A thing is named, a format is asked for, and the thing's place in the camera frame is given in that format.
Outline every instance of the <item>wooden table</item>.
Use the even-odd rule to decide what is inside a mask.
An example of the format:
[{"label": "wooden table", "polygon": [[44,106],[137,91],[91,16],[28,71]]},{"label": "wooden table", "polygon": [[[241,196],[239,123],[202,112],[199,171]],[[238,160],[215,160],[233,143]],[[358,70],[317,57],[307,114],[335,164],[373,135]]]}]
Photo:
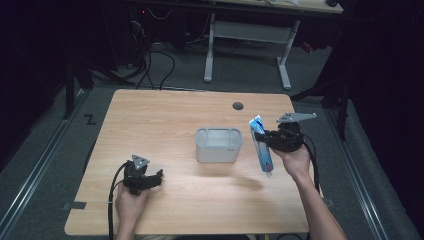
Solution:
[{"label": "wooden table", "polygon": [[[241,102],[244,109],[233,109]],[[107,199],[117,169],[136,154],[164,170],[152,189],[137,234],[261,234],[307,232],[297,188],[272,154],[271,177],[261,171],[249,120],[261,115],[269,130],[292,112],[283,94],[118,90],[113,96],[65,226],[69,235],[107,235]],[[243,145],[235,163],[199,163],[195,133],[235,127]],[[118,224],[114,213],[115,232]]]}]

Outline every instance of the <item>plastic container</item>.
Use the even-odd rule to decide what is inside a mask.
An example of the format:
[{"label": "plastic container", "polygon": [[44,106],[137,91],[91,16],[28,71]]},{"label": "plastic container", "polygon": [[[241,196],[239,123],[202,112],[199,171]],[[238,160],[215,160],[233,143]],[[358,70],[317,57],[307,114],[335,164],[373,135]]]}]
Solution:
[{"label": "plastic container", "polygon": [[235,162],[243,143],[236,128],[200,128],[196,133],[196,158],[205,163]]}]

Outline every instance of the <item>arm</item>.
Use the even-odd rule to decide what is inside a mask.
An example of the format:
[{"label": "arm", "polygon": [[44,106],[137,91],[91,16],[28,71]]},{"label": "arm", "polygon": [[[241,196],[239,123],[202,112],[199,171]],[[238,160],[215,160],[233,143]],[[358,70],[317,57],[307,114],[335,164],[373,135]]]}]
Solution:
[{"label": "arm", "polygon": [[305,209],[311,239],[347,239],[343,229],[328,210],[309,175],[310,158],[306,147],[292,153],[272,149],[281,157],[284,168],[293,178]]},{"label": "arm", "polygon": [[134,239],[134,230],[137,221],[143,212],[150,190],[143,190],[139,196],[132,195],[129,188],[122,183],[118,185],[116,197],[116,210],[119,216],[119,227],[116,240]]}]

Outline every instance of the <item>human hand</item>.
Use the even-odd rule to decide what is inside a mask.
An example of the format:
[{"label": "human hand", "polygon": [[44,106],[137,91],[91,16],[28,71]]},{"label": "human hand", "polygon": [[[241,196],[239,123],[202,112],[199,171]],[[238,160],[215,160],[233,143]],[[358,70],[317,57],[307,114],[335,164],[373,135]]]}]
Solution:
[{"label": "human hand", "polygon": [[134,235],[135,225],[143,212],[150,189],[143,190],[139,196],[130,193],[130,189],[123,183],[118,184],[118,195],[116,197],[116,210],[119,216],[119,228],[117,239],[123,235]]},{"label": "human hand", "polygon": [[304,178],[310,179],[310,156],[305,145],[302,145],[298,150],[291,153],[285,153],[273,148],[271,148],[271,150],[281,157],[284,168],[295,182]]}]

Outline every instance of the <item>gray floor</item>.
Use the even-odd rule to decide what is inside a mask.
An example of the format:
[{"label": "gray floor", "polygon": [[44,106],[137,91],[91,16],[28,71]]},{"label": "gray floor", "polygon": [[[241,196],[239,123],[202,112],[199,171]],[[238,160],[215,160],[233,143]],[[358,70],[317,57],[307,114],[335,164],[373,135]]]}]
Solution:
[{"label": "gray floor", "polygon": [[[314,85],[331,53],[331,49],[320,49],[308,54],[300,48],[293,48],[287,61],[292,89],[286,91],[282,88],[274,58],[261,55],[278,55],[276,53],[279,52],[280,46],[272,45],[260,49],[245,46],[238,47],[231,53],[222,53],[234,50],[231,46],[218,46],[211,83],[203,82],[206,54],[204,45],[190,46],[185,51],[165,45],[154,46],[155,50],[162,49],[163,53],[175,59],[175,69],[164,82],[165,89],[294,95]],[[172,61],[169,58],[152,54],[150,76],[154,85],[159,85],[171,67]],[[122,68],[119,74],[130,71]],[[140,77],[133,78],[131,81],[138,82],[139,79]],[[55,104],[33,126],[30,136],[0,175],[0,213],[5,216],[0,229],[3,231],[3,237],[107,239],[106,236],[67,236],[63,229],[69,214],[66,206],[73,201],[78,191],[85,161],[100,131],[112,95],[119,88],[129,87],[96,80],[95,88],[91,92],[82,93],[78,98],[80,107],[72,120],[65,122],[62,119],[64,91],[57,95]],[[140,89],[151,89],[151,84],[145,79]],[[349,104],[347,141],[341,142],[335,134],[333,124],[337,109],[322,109],[319,100],[319,97],[308,97],[293,104],[297,112],[318,114],[317,119],[302,122],[301,126],[317,148],[321,185],[326,199],[331,202],[329,208],[349,239],[420,239],[370,147],[354,106]],[[92,115],[91,122],[95,124],[87,124],[88,115]],[[61,135],[55,148],[48,148],[49,141],[58,129],[63,130],[63,136]],[[45,171],[36,178],[39,182],[33,185],[35,191],[28,192],[28,201],[23,202],[20,211],[11,214],[8,212],[9,207],[20,190],[28,185],[26,180],[34,176],[31,175],[32,169],[39,166],[39,159],[46,157],[46,153],[51,154],[45,164]],[[355,173],[356,170],[358,175],[355,178],[352,172]],[[366,196],[361,195],[363,192],[358,190],[361,184],[365,187]],[[371,205],[364,205],[363,199],[369,199]],[[374,212],[380,222],[369,219],[370,214],[367,212]],[[5,219],[11,215],[16,217],[13,218],[16,221],[6,222]],[[271,235],[271,239],[276,238],[277,235]],[[286,236],[282,239],[296,238]]]}]

